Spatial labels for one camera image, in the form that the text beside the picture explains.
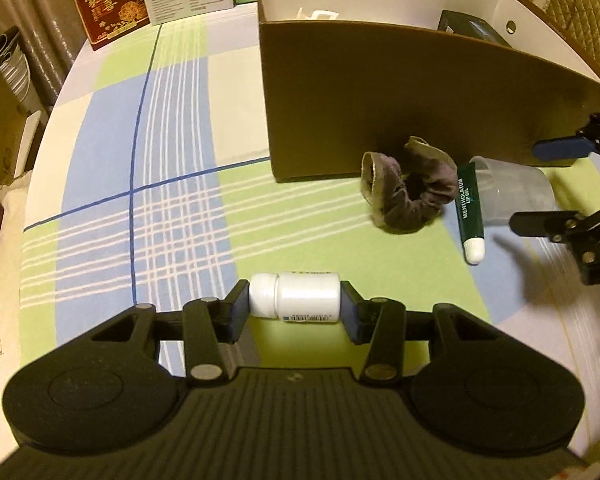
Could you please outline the dark velvet scrunchie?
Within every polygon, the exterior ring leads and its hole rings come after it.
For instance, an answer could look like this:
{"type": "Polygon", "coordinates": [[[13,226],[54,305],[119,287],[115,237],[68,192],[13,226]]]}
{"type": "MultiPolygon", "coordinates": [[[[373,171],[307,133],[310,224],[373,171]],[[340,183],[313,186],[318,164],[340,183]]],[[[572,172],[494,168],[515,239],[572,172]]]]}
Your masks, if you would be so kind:
{"type": "Polygon", "coordinates": [[[457,198],[457,166],[440,148],[410,136],[399,159],[378,152],[363,155],[361,194],[379,229],[414,233],[457,198]]]}

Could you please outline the clear plastic cup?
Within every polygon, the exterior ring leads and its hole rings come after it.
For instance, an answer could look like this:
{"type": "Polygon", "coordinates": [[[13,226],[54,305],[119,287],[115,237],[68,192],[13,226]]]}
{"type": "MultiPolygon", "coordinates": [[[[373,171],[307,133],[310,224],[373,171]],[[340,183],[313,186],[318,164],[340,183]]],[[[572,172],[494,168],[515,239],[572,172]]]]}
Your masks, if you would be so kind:
{"type": "Polygon", "coordinates": [[[502,226],[516,212],[551,211],[556,200],[550,180],[539,168],[475,156],[482,218],[487,226],[502,226]]]}

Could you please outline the white pill bottle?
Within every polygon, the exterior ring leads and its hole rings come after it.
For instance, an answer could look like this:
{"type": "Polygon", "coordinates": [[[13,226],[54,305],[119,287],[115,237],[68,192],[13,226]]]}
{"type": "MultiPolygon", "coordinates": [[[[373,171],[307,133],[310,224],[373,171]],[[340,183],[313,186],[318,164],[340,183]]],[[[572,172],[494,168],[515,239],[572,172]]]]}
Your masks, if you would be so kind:
{"type": "Polygon", "coordinates": [[[330,272],[253,274],[250,313],[287,323],[336,323],[340,318],[340,277],[330,272]]]}

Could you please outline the green lip balm stick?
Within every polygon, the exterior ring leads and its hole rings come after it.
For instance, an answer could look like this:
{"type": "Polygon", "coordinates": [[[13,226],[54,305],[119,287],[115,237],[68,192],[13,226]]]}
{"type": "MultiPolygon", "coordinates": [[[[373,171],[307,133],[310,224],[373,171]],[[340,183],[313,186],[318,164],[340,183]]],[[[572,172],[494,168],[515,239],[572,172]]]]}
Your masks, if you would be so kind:
{"type": "Polygon", "coordinates": [[[457,184],[455,206],[465,261],[471,266],[478,266],[486,255],[486,242],[474,162],[458,168],[457,184]]]}

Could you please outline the cream plastic hair clip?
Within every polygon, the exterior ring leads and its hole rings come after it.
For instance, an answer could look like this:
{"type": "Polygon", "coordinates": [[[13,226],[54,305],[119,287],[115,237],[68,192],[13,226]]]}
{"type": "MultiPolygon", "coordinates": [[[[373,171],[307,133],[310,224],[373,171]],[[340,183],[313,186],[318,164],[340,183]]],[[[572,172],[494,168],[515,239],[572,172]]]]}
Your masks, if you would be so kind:
{"type": "Polygon", "coordinates": [[[339,18],[339,13],[329,10],[313,10],[310,13],[304,12],[303,8],[299,8],[297,12],[297,20],[311,21],[335,21],[339,18]]]}

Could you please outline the brown cardboard storage box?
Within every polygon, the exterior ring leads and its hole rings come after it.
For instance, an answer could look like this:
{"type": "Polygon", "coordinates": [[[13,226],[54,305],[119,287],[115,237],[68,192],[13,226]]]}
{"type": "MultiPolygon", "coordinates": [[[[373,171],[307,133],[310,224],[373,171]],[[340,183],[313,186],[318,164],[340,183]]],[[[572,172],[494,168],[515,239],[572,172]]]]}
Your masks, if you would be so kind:
{"type": "Polygon", "coordinates": [[[529,0],[258,0],[274,177],[353,176],[420,136],[456,162],[530,165],[533,145],[600,113],[600,66],[529,0]],[[335,21],[297,20],[329,10],[335,21]],[[443,10],[510,48],[439,32],[443,10]]]}

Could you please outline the black shaver box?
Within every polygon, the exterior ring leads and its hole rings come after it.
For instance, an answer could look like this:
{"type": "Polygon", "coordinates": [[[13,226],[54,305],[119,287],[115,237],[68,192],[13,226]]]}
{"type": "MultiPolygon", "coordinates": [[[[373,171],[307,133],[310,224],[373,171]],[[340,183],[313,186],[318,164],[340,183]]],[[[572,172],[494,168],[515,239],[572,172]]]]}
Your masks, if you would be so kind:
{"type": "Polygon", "coordinates": [[[510,48],[510,44],[487,21],[462,12],[443,10],[437,30],[510,48]]]}

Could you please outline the beige curtain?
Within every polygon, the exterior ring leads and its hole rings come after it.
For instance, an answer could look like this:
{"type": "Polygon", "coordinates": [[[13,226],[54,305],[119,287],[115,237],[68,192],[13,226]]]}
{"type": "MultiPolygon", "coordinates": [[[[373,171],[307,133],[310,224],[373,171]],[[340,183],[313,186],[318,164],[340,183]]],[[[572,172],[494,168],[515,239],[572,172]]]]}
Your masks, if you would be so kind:
{"type": "Polygon", "coordinates": [[[0,0],[0,35],[12,26],[21,34],[32,80],[43,105],[55,105],[86,40],[73,0],[0,0]]]}

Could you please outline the stack of white bowls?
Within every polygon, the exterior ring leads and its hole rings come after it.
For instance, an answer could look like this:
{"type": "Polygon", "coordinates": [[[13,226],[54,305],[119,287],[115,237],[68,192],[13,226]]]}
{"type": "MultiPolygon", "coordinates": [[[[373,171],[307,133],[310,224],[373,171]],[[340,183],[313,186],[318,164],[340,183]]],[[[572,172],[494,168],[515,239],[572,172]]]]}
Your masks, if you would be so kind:
{"type": "Polygon", "coordinates": [[[35,89],[27,55],[20,47],[20,36],[17,26],[1,33],[0,71],[19,103],[30,114],[40,112],[41,122],[45,125],[48,113],[35,89]]]}

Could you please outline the checked tablecloth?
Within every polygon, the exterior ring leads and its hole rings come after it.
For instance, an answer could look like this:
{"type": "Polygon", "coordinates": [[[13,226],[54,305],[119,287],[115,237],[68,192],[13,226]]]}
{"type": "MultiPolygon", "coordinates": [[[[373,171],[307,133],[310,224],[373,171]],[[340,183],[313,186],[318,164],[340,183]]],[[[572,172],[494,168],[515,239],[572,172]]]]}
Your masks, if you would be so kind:
{"type": "Polygon", "coordinates": [[[600,460],[600,286],[562,246],[504,226],[468,266],[453,207],[393,235],[357,180],[277,182],[258,31],[247,4],[81,50],[31,179],[23,362],[132,304],[170,311],[256,273],[335,272],[412,310],[457,304],[564,364],[586,395],[572,448],[600,460]]]}

